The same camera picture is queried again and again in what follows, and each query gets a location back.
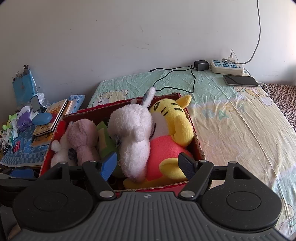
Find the green avocado plush toy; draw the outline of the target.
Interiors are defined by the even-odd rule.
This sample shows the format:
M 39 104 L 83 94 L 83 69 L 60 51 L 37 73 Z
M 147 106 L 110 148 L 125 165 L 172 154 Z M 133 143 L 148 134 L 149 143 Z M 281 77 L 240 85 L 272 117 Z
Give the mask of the green avocado plush toy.
M 115 146 L 114 141 L 110 137 L 107 126 L 104 121 L 101 121 L 96 126 L 98 132 L 98 143 L 97 143 L 97 151 L 100 156 L 100 163 L 103 163 L 104 159 L 108 157 L 112 153 L 116 153 L 116 162 L 114 162 L 115 169 L 112 172 L 112 176 L 119 177 L 122 174 L 122 171 L 118 165 L 118 148 Z

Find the mauve teddy bear plush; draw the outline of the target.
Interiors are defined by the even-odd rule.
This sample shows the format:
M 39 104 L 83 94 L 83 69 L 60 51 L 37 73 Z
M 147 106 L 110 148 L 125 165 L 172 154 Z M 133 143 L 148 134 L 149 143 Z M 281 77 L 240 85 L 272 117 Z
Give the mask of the mauve teddy bear plush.
M 76 151 L 79 166 L 87 161 L 100 160 L 96 149 L 98 132 L 96 125 L 92 121 L 84 118 L 70 123 L 66 131 L 66 137 L 70 148 Z

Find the white pink bunny plush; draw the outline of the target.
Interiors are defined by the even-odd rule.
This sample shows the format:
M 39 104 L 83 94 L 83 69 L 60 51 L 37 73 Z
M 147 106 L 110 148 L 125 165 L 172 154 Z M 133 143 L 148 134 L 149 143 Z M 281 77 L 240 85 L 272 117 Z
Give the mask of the white pink bunny plush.
M 70 144 L 67 140 L 67 134 L 64 133 L 60 140 L 54 140 L 51 143 L 51 150 L 54 151 L 54 155 L 51 159 L 51 168 L 59 162 L 67 162 L 69 166 L 75 166 L 73 158 L 69 157 L 69 150 L 71 149 Z

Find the yellow tiger plush toy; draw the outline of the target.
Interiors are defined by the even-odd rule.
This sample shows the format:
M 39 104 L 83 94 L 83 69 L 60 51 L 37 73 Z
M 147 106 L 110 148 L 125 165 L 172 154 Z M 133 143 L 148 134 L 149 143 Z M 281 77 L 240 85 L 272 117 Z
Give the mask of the yellow tiger plush toy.
M 178 156 L 180 153 L 192 156 L 187 146 L 194 139 L 194 131 L 185 114 L 191 99 L 190 95 L 177 100 L 163 98 L 151 106 L 153 126 L 147 172 L 142 182 L 124 180 L 126 189 L 165 186 L 187 180 L 179 168 Z

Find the pink bunny plush blue bow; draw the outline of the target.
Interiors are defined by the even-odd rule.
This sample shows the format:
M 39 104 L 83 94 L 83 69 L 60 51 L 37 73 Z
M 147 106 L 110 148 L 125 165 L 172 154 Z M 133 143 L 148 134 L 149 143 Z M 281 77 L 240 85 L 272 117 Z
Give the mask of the pink bunny plush blue bow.
M 115 110 L 108 122 L 108 133 L 119 150 L 119 165 L 123 174 L 134 182 L 142 182 L 150 154 L 152 114 L 148 107 L 156 93 L 150 87 L 140 104 L 134 99 Z

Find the red cardboard box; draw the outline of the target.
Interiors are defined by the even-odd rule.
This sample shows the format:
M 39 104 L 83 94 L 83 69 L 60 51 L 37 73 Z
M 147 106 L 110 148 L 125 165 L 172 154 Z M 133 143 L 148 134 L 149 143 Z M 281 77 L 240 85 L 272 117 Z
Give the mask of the red cardboard box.
M 76 152 L 77 164 L 103 160 L 117 153 L 115 190 L 156 189 L 184 184 L 179 154 L 203 160 L 187 106 L 191 96 L 177 93 L 119 101 L 62 118 L 54 139 L 65 137 Z

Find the green alien plush toy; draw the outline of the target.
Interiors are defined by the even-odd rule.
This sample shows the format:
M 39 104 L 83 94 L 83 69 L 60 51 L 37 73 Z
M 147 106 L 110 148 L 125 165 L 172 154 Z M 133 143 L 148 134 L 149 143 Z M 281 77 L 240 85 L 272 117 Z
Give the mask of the green alien plush toy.
M 16 120 L 17 117 L 18 117 L 18 114 L 17 113 L 15 113 L 13 115 L 9 115 L 7 123 L 2 126 L 3 130 L 4 131 L 7 131 L 8 128 L 12 129 L 13 128 L 13 125 L 12 125 L 11 122 L 14 121 L 14 120 Z

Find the pastel cartoon bed sheet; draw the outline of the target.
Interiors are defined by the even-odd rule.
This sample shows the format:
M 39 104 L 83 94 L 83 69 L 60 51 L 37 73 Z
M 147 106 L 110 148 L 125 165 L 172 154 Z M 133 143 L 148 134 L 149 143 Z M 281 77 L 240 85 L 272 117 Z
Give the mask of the pastel cartoon bed sheet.
M 283 204 L 277 229 L 295 238 L 295 131 L 261 87 L 229 86 L 220 74 L 189 67 L 102 81 L 89 107 L 144 95 L 191 94 L 189 115 L 207 160 L 239 162 L 269 186 Z

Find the stack of books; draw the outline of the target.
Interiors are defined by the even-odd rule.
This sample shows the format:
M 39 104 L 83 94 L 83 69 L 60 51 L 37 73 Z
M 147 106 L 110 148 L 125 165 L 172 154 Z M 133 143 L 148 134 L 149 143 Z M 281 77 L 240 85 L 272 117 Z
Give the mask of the stack of books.
M 44 113 L 37 114 L 32 123 L 35 125 L 33 132 L 32 147 L 48 145 L 53 137 L 53 132 L 64 115 L 70 113 L 74 102 L 72 100 L 61 100 L 47 107 Z

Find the purple plush toy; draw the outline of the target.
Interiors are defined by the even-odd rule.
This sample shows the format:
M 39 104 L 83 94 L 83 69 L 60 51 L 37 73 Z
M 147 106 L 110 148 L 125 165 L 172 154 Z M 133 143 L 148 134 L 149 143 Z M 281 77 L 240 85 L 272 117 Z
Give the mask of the purple plush toy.
M 16 126 L 21 132 L 26 130 L 29 126 L 33 125 L 32 120 L 30 119 L 30 115 L 30 112 L 26 112 L 19 117 Z

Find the blue glasses case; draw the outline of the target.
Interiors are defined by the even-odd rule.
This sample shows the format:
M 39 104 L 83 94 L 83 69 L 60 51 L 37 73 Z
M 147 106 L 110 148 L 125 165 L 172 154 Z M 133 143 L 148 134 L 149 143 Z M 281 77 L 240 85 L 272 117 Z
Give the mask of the blue glasses case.
M 36 126 L 47 125 L 52 119 L 51 113 L 39 113 L 32 119 L 32 124 Z

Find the small black phone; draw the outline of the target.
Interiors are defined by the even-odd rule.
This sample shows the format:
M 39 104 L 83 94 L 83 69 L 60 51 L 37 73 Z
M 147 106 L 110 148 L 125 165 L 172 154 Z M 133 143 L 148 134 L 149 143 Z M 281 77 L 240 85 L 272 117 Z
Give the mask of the small black phone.
M 30 104 L 32 107 L 33 112 L 38 112 L 41 109 L 41 104 L 39 102 L 39 98 L 37 95 L 34 95 L 31 99 L 30 99 Z

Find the black smartphone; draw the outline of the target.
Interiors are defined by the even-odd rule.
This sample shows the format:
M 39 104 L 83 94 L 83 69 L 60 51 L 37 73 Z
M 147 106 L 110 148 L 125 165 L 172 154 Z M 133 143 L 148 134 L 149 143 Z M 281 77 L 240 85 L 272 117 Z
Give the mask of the black smartphone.
M 231 86 L 258 86 L 258 82 L 251 76 L 223 75 L 223 79 L 227 85 Z

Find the blue paper bag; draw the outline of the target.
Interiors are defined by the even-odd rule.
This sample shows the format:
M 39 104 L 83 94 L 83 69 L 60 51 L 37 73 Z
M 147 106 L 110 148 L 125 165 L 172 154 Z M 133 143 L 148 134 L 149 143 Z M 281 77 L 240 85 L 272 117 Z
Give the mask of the blue paper bag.
M 37 94 L 37 86 L 29 65 L 23 66 L 22 72 L 17 72 L 13 79 L 13 89 L 16 97 L 16 105 L 21 106 L 30 101 Z

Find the black power adapter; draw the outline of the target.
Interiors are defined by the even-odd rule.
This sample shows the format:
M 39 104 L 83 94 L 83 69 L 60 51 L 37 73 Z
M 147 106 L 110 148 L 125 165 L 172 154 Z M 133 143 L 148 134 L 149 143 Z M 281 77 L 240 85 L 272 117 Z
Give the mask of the black power adapter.
M 209 69 L 209 62 L 206 60 L 196 60 L 194 61 L 194 69 L 197 71 L 206 71 Z

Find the white blue power strip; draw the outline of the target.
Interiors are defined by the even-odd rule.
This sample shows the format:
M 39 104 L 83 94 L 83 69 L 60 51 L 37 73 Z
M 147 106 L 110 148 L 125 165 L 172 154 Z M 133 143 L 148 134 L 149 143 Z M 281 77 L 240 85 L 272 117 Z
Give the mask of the white blue power strip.
M 225 75 L 239 75 L 244 74 L 244 68 L 242 65 L 237 65 L 223 60 L 212 60 L 210 62 L 210 69 L 213 73 L 216 74 L 225 74 Z

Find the dark patterned blanket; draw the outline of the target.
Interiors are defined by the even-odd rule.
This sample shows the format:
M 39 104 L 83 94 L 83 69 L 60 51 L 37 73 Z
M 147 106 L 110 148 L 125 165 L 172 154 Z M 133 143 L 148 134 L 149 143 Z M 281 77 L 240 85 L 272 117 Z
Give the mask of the dark patterned blanket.
M 267 93 L 296 130 L 296 86 L 268 84 Z

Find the white usb charger plug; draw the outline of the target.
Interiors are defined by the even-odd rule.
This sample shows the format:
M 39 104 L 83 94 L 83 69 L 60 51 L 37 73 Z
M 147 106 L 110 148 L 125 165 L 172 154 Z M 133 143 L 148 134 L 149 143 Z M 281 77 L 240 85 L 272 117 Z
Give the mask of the white usb charger plug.
M 237 58 L 237 55 L 235 54 L 234 50 L 233 49 L 230 49 L 230 55 L 228 57 L 228 61 L 230 62 L 238 62 L 238 58 Z

